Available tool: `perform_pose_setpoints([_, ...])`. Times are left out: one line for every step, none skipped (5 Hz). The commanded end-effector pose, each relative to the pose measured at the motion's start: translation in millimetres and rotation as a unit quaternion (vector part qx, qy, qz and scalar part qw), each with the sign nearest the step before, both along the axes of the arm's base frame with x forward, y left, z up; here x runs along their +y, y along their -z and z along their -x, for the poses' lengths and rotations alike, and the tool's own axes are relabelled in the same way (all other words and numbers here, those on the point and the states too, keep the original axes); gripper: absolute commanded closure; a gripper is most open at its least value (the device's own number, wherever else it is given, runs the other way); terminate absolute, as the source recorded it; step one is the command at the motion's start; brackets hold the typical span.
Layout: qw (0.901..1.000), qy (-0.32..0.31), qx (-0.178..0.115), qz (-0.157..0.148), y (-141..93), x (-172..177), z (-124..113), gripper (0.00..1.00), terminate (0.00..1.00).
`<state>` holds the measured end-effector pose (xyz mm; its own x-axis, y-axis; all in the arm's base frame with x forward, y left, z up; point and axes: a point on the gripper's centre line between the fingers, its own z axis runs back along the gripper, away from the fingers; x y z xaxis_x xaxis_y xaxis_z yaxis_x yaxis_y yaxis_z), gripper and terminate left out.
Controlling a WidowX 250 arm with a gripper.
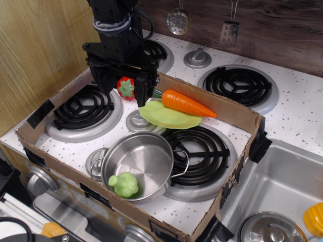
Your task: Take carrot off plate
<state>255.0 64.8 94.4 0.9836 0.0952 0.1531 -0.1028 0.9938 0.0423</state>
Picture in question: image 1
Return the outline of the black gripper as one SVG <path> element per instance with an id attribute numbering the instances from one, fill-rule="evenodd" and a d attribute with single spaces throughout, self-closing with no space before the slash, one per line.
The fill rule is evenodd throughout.
<path id="1" fill-rule="evenodd" d="M 100 33 L 100 42 L 86 42 L 87 63 L 97 86 L 109 94 L 125 75 L 134 79 L 138 107 L 144 107 L 159 83 L 159 64 L 143 50 L 144 40 L 131 32 L 116 35 Z"/>

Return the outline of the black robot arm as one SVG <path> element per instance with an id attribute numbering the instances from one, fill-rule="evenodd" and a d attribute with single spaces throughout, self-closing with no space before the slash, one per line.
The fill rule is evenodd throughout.
<path id="1" fill-rule="evenodd" d="M 89 1 L 93 26 L 100 41 L 83 44 L 87 64 L 98 87 L 109 94 L 121 77 L 134 80 L 139 107 L 145 106 L 157 84 L 158 62 L 143 50 L 150 37 L 142 33 L 141 19 L 151 21 L 137 1 Z"/>

